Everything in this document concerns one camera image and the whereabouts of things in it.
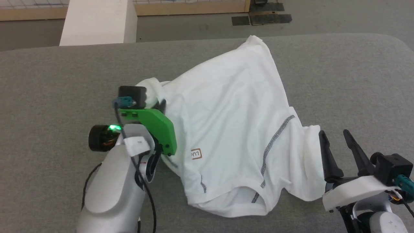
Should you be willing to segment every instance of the white pillar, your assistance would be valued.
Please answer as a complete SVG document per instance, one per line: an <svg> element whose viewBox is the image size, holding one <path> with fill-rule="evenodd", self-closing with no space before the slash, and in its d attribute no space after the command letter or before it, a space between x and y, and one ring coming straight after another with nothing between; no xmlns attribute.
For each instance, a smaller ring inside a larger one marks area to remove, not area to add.
<svg viewBox="0 0 414 233"><path fill-rule="evenodd" d="M71 0L60 46L135 43L137 14L131 0Z"/></svg>

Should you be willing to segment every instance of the logo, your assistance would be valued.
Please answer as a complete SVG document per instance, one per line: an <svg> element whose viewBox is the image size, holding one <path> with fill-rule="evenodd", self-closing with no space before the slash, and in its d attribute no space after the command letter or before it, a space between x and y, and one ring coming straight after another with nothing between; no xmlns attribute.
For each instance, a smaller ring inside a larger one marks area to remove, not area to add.
<svg viewBox="0 0 414 233"><path fill-rule="evenodd" d="M202 158L203 156L201 154L201 149L200 148L192 149L191 157L192 157L192 160Z"/></svg>

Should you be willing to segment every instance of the gray stitching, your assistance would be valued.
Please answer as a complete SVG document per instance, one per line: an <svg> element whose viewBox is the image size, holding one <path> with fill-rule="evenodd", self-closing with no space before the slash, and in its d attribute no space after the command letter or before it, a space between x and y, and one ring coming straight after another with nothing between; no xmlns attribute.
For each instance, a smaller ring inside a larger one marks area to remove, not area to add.
<svg viewBox="0 0 414 233"><path fill-rule="evenodd" d="M258 200L258 198L259 198L259 194L258 193L256 193L255 194L255 197L253 198L253 200L252 200L252 203L256 203L256 201Z"/></svg>
<svg viewBox="0 0 414 233"><path fill-rule="evenodd" d="M288 118L286 118L286 120L280 126L279 130L273 135L272 139L270 140L269 144L267 145L267 147L265 149L265 152L263 153L262 169L260 169L260 173L262 173L262 176L265 175L265 170L266 170L266 157L267 157L267 154L269 153L270 149L272 148L274 141L276 141L276 139L279 137L279 135L282 133L282 131L286 128L287 123L290 120L292 120L293 118L295 118L294 115L291 115Z"/></svg>
<svg viewBox="0 0 414 233"><path fill-rule="evenodd" d="M266 157L267 157L267 154L269 153L270 149L272 148L273 143L280 136L280 134L282 133L282 131L286 128L287 123L289 123L289 121L292 120L293 118L295 118L295 116L294 115L290 115L288 118L285 119L285 121L282 123L282 125L280 126L280 128L273 135L273 137L270 140L269 144L266 146L265 152L263 153L263 164L262 164L262 168L260 169L260 173L262 174L262 176L265 175L265 170L266 170ZM265 186L266 186L266 181L263 180L263 182L260 185L260 187L264 188ZM256 193L255 194L255 197L252 200L252 203L255 203L257 201L258 197L259 197L259 194Z"/></svg>
<svg viewBox="0 0 414 233"><path fill-rule="evenodd" d="M206 185L203 183L203 175L201 175L201 182L200 182L201 186L203 187L204 193L207 192L207 187Z"/></svg>

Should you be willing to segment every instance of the teal connector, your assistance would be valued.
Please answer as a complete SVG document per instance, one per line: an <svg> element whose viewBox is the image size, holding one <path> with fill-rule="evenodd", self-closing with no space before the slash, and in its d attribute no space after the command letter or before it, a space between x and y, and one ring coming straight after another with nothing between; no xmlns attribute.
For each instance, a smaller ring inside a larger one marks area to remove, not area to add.
<svg viewBox="0 0 414 233"><path fill-rule="evenodd" d="M137 104L130 96L122 96L112 100L113 107L115 103L118 103L119 108L129 108Z"/></svg>
<svg viewBox="0 0 414 233"><path fill-rule="evenodd" d="M407 178L404 175L399 175L394 181L398 187L400 187L403 191L408 192L412 196L414 196L414 182Z"/></svg>

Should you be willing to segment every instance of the green led light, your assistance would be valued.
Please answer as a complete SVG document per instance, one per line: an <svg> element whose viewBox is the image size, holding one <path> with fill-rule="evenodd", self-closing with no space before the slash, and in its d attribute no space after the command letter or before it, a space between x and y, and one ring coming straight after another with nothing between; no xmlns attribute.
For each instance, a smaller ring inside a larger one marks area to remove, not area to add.
<svg viewBox="0 0 414 233"><path fill-rule="evenodd" d="M121 130L121 126L118 125L110 125L109 128L110 130Z"/></svg>

